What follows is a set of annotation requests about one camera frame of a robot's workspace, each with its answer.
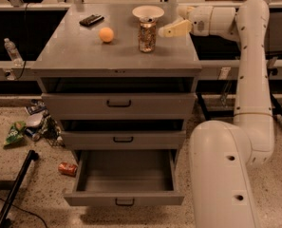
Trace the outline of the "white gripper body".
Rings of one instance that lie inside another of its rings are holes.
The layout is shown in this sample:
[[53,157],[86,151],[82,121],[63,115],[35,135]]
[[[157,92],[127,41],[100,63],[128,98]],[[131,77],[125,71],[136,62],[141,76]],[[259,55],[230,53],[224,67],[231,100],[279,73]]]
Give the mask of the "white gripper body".
[[196,36],[236,37],[235,9],[212,6],[191,7],[187,18]]

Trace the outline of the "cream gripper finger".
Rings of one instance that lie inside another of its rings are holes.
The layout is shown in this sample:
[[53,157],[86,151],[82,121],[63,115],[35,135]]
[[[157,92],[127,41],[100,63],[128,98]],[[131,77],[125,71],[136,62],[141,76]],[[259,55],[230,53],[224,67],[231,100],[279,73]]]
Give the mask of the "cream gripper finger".
[[192,6],[178,6],[178,16],[183,19],[189,18],[189,13],[195,8]]
[[192,23],[189,20],[177,20],[159,29],[158,35],[164,38],[185,36],[192,30]]

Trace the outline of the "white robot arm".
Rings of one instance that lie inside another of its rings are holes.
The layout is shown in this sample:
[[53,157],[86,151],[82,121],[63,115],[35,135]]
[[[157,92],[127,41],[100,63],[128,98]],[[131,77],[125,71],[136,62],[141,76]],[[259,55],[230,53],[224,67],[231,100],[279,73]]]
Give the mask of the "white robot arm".
[[274,150],[265,57],[269,7],[247,0],[237,9],[179,6],[177,14],[159,36],[216,35],[240,44],[233,121],[206,121],[190,137],[196,228],[260,228],[247,167],[268,160]]

